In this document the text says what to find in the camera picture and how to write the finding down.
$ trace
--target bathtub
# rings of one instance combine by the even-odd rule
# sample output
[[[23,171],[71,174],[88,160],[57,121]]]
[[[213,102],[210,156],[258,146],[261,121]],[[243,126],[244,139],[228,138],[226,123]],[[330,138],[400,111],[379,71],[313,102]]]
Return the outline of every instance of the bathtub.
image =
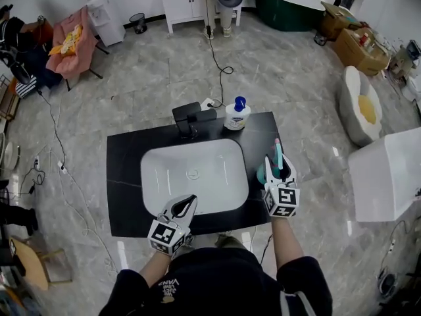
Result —
[[[323,17],[322,0],[256,0],[262,21],[284,32],[306,32]]]

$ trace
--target marble floor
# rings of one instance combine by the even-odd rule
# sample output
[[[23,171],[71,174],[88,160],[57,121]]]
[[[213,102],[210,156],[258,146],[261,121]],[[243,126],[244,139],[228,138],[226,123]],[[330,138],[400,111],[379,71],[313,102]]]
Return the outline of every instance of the marble floor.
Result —
[[[52,279],[73,279],[47,292],[31,287],[44,315],[97,315],[110,295],[115,271],[125,265],[119,254],[125,254],[134,270],[140,270],[151,256],[146,240],[111,236],[105,182],[107,136],[172,124],[172,108],[220,97],[218,70],[202,27],[201,22],[177,25],[169,36],[162,20],[148,24],[142,35],[128,30],[124,42],[110,48],[110,55],[95,52],[93,67],[103,80],[85,73],[71,92],[61,84],[44,93],[53,106],[66,168],[73,178],[59,176],[57,158],[62,159],[62,152],[54,139],[48,105],[38,94],[20,103],[7,137],[21,146],[21,157],[17,168],[4,172],[3,178],[12,180],[11,192],[18,191],[39,155],[45,182],[32,196],[15,197],[13,203],[35,208],[40,229],[33,243],[44,250],[65,249],[66,261],[50,263]],[[305,253],[317,258],[324,270],[334,314],[373,315],[381,301],[376,275],[395,223],[355,221],[347,158],[356,147],[337,115],[343,66],[329,45],[314,43],[310,32],[279,32],[248,13],[233,29],[230,39],[217,34],[213,41],[220,65],[235,70],[223,76],[224,101],[231,103],[243,95],[253,112],[274,113],[285,154],[299,173],[301,207],[291,223]],[[383,106],[382,134],[420,126],[413,106],[386,80],[378,76],[372,83]],[[29,190],[31,179],[26,179],[23,192]],[[413,205],[403,218],[411,223],[419,214],[421,207]],[[396,273],[412,268],[420,250],[402,227],[396,230],[395,250],[386,260]],[[95,229],[101,240],[92,232]],[[25,228],[10,226],[9,231],[26,237]],[[255,228],[246,231],[253,235]],[[242,232],[234,235],[241,237]],[[256,229],[253,251],[258,259],[270,233],[269,224]],[[195,242],[210,244],[213,238],[201,236]],[[272,247],[263,268],[275,276]]]

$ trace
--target chair leg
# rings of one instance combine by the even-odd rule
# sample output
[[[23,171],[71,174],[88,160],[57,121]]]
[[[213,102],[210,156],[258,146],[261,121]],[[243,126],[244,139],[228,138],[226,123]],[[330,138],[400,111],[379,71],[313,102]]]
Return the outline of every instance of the chair leg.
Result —
[[[90,69],[90,68],[89,68],[89,71],[90,71],[92,74],[94,74],[96,77],[98,77],[98,78],[100,78],[100,79],[103,79],[103,77],[102,77],[100,74],[98,74],[98,73],[94,72],[92,69]]]
[[[64,280],[64,281],[54,281],[54,282],[49,282],[49,284],[52,284],[53,286],[58,285],[58,284],[65,284],[65,283],[72,283],[73,280]]]
[[[96,48],[98,48],[100,51],[102,51],[104,54],[109,54],[109,51],[106,51],[105,49],[102,49],[101,47],[99,47],[98,45],[95,45]]]
[[[41,260],[45,260],[45,259],[48,259],[49,257],[53,257],[53,256],[55,256],[55,255],[57,255],[57,254],[60,254],[60,253],[64,253],[64,249],[60,248],[59,250],[52,251],[51,253],[47,253],[47,254],[45,254],[45,255],[42,255],[42,256],[40,256],[39,258],[40,258]]]

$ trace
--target wooden chair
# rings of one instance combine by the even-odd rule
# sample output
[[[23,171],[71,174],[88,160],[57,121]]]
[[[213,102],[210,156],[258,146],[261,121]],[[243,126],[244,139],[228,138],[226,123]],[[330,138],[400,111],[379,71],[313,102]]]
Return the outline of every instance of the wooden chair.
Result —
[[[28,244],[21,242],[15,238],[10,238],[9,246],[13,249],[13,246],[16,249],[16,254],[19,257],[20,262],[26,270],[25,278],[32,284],[35,284],[42,290],[48,290],[50,284],[63,284],[71,283],[72,280],[63,280],[51,282],[49,280],[47,269],[45,268],[44,260],[49,257],[56,256],[60,253],[64,253],[63,249],[52,251],[51,253],[42,254],[40,252],[32,249]]]

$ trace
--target black t-shirt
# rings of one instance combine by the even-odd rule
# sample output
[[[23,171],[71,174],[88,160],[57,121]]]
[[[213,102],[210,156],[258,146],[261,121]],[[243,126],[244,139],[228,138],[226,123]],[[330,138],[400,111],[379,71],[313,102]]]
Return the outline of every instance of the black t-shirt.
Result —
[[[265,274],[247,250],[201,248],[173,260],[151,288],[139,273],[120,271],[100,316],[332,315],[332,296],[314,258],[286,263],[276,278]]]
[[[24,24],[25,22],[21,19],[12,17],[8,21],[3,21],[0,25],[0,31],[2,35],[4,32],[6,43],[19,51],[28,51],[36,46],[31,32],[20,33]]]

